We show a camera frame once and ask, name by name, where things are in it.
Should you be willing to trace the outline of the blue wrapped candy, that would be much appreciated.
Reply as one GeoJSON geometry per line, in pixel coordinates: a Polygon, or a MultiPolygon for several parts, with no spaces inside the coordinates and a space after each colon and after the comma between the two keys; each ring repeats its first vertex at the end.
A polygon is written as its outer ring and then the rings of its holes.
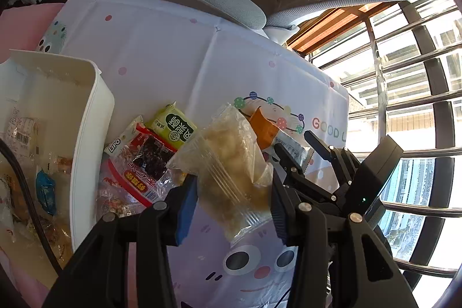
{"type": "Polygon", "coordinates": [[[42,209],[51,216],[56,215],[56,183],[44,170],[39,170],[35,178],[35,189],[42,209]]]}

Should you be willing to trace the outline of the white plastic storage bin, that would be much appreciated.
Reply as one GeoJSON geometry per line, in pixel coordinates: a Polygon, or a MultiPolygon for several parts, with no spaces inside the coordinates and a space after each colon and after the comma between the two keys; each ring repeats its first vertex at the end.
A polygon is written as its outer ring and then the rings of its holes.
{"type": "Polygon", "coordinates": [[[90,60],[12,50],[1,64],[1,125],[18,109],[39,122],[38,151],[73,160],[70,182],[56,193],[69,211],[72,249],[96,222],[96,192],[114,97],[90,60]]]}

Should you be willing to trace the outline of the purple white snack pouch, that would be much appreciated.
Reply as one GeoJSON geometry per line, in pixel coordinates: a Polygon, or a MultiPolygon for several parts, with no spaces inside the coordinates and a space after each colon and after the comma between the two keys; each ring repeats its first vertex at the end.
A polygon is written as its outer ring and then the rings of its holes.
{"type": "Polygon", "coordinates": [[[16,157],[32,158],[37,154],[38,122],[31,117],[11,117],[5,143],[16,157]]]}

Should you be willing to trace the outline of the orange white snack bar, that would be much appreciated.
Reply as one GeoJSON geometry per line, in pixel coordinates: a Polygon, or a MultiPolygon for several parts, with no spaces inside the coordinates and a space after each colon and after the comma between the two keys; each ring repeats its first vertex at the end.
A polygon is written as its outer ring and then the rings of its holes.
{"type": "Polygon", "coordinates": [[[280,158],[277,156],[274,146],[281,144],[301,167],[301,172],[304,173],[306,171],[314,153],[312,148],[301,144],[283,129],[277,127],[263,115],[260,107],[252,114],[250,125],[256,134],[257,144],[262,152],[279,161],[280,158]]]}

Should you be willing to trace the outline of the clear bag mixed nuts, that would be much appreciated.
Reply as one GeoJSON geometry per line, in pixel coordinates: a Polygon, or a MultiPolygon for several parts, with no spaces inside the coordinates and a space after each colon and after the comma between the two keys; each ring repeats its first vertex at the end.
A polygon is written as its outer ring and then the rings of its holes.
{"type": "Polygon", "coordinates": [[[100,185],[96,199],[96,218],[99,220],[106,213],[115,213],[118,217],[136,215],[145,206],[118,186],[100,185]]]}

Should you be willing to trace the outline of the clear bag puffed rice snack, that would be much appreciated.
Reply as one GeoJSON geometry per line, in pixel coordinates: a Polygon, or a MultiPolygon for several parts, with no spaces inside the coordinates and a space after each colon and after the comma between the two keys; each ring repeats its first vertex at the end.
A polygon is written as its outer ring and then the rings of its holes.
{"type": "Polygon", "coordinates": [[[230,104],[194,132],[167,167],[197,177],[200,207],[236,244],[271,219],[273,166],[247,119],[230,104]]]}

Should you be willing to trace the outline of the green seaweed snack packet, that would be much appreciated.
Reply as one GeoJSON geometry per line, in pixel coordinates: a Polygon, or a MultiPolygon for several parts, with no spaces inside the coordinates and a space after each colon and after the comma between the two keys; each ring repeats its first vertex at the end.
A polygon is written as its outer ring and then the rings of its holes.
{"type": "Polygon", "coordinates": [[[158,110],[146,126],[176,150],[179,150],[197,129],[176,106],[176,102],[158,110]]]}

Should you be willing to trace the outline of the cartoon monster tablecloth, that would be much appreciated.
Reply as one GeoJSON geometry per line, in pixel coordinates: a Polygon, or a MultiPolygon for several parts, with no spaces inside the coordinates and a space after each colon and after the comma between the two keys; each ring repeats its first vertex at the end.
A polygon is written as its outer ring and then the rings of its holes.
{"type": "MultiPolygon", "coordinates": [[[[346,143],[347,91],[292,51],[219,17],[162,0],[68,0],[37,50],[91,59],[115,98],[108,131],[175,103],[197,127],[222,106],[260,109],[292,138],[307,130],[346,143]]],[[[168,251],[184,307],[285,307],[297,250],[272,223],[235,245],[197,207],[184,242],[168,251]]]]}

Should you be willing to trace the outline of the pink blanket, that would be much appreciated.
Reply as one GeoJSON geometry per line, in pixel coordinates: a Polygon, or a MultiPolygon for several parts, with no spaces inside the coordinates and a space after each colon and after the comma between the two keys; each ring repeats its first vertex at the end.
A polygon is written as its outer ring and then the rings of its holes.
{"type": "Polygon", "coordinates": [[[64,3],[48,3],[6,9],[0,18],[0,63],[11,49],[34,51],[64,3]]]}

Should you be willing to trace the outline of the red cookie snack packet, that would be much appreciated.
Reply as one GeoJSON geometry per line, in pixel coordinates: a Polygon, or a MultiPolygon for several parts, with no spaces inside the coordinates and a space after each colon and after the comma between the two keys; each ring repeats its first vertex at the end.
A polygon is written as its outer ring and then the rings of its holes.
{"type": "Polygon", "coordinates": [[[161,178],[176,149],[164,141],[137,116],[110,142],[103,164],[110,173],[106,182],[115,183],[145,207],[162,197],[161,178]]]}

